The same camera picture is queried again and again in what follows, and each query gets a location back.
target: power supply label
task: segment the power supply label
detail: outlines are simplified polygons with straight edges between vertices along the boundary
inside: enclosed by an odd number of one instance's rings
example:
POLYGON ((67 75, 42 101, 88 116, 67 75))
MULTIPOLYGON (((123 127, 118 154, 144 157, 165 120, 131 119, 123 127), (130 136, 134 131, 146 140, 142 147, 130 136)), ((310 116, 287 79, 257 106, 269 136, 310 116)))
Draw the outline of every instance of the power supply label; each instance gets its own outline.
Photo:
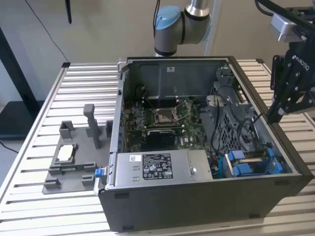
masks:
POLYGON ((170 153, 142 155, 143 179, 173 178, 173 168, 170 153))

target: black cable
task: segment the black cable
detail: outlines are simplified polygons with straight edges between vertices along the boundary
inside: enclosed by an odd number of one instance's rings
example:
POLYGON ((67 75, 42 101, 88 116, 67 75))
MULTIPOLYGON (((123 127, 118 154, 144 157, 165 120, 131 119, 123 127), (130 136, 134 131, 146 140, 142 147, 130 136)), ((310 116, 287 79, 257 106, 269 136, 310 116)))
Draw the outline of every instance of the black cable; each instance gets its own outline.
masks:
POLYGON ((259 3, 257 2, 257 0, 254 0, 255 1, 255 5, 258 9, 258 11, 260 11, 262 14, 266 15, 266 16, 273 16, 274 14, 272 12, 269 12, 269 11, 266 11, 264 9, 262 9, 259 5, 259 3))
POLYGON ((156 36, 156 26, 157 26, 157 19, 158 19, 158 9, 160 5, 160 0, 157 0, 156 7, 154 10, 154 15, 153 15, 153 36, 156 36))
POLYGON ((256 121, 262 116, 262 113, 260 113, 254 120, 253 120, 253 123, 255 124, 256 121))
POLYGON ((215 134, 217 132, 218 125, 219 125, 219 119, 220 119, 220 106, 219 106, 219 100, 217 97, 217 117, 216 117, 215 129, 211 135, 210 145, 211 145, 211 148, 215 151, 215 153, 218 156, 223 156, 223 154, 218 149, 216 149, 215 146, 213 145, 214 137, 215 137, 215 134))
POLYGON ((67 62, 68 59, 67 57, 63 54, 63 52, 61 51, 61 49, 58 47, 58 45, 54 42, 53 38, 51 37, 50 33, 48 32, 48 30, 46 29, 46 27, 44 26, 44 24, 42 23, 42 21, 39 19, 39 17, 36 15, 36 13, 34 12, 33 8, 31 7, 31 5, 28 3, 27 0, 24 0, 26 2, 26 4, 29 6, 29 8, 31 9, 31 11, 33 12, 34 16, 38 19, 38 21, 41 23, 41 25, 44 27, 44 29, 46 30, 48 36, 50 37, 51 41, 54 43, 54 45, 59 49, 59 51, 61 52, 61 54, 63 55, 63 57, 66 59, 67 62))
POLYGON ((15 153, 19 153, 18 151, 16 151, 16 150, 14 150, 14 149, 11 149, 11 148, 7 147, 7 146, 6 146, 6 145, 4 145, 1 141, 0 141, 0 144, 1 144, 4 148, 6 148, 6 149, 8 149, 8 150, 10 150, 10 151, 13 151, 13 152, 15 152, 15 153))

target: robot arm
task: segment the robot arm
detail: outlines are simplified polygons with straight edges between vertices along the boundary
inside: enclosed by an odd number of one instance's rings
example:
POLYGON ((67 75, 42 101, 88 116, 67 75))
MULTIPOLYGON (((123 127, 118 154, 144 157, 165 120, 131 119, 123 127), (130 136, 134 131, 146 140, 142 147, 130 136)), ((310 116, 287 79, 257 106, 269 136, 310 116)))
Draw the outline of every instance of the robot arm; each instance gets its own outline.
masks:
POLYGON ((279 41, 289 43, 286 55, 274 56, 270 89, 273 103, 268 123, 283 115, 302 113, 315 106, 315 10, 312 7, 284 9, 270 0, 257 0, 274 12, 271 28, 279 41))
POLYGON ((196 44, 210 32, 208 0, 191 0, 180 11, 177 6, 158 10, 155 22, 156 56, 168 57, 176 53, 177 45, 196 44))

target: metal panel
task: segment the metal panel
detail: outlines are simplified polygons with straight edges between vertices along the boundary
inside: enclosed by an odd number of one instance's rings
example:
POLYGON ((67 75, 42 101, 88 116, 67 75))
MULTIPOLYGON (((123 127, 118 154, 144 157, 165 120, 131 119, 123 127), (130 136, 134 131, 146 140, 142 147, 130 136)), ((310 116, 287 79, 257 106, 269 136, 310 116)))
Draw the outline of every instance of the metal panel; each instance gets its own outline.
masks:
MULTIPOLYGON (((241 60, 240 65, 269 104, 272 97, 269 69, 256 60, 241 60)), ((118 84, 116 73, 115 64, 71 64, 64 79, 56 81, 47 98, 46 109, 42 110, 43 116, 38 117, 37 125, 30 132, 30 141, 26 141, 17 157, 20 161, 10 170, 12 178, 9 177, 5 183, 8 188, 0 204, 0 236, 115 235, 109 231, 93 191, 43 195, 41 190, 58 142, 61 120, 71 119, 75 127, 87 126, 80 112, 84 104, 94 103, 98 122, 105 124, 114 113, 116 100, 116 92, 106 93, 105 88, 112 87, 115 91, 118 84)), ((304 114, 289 115, 280 125, 315 174, 315 128, 312 120, 304 114)), ((298 196, 281 200, 265 219, 145 231, 143 234, 310 236, 315 232, 314 212, 315 180, 312 180, 298 196)))

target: blue latch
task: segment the blue latch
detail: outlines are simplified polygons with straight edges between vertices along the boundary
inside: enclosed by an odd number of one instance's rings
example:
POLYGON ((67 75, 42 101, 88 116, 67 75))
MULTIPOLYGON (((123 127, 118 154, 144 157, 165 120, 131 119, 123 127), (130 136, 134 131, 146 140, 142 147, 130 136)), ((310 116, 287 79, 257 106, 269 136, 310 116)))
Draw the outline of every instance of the blue latch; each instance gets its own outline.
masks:
POLYGON ((105 169, 96 169, 95 170, 95 178, 102 178, 105 176, 105 169))

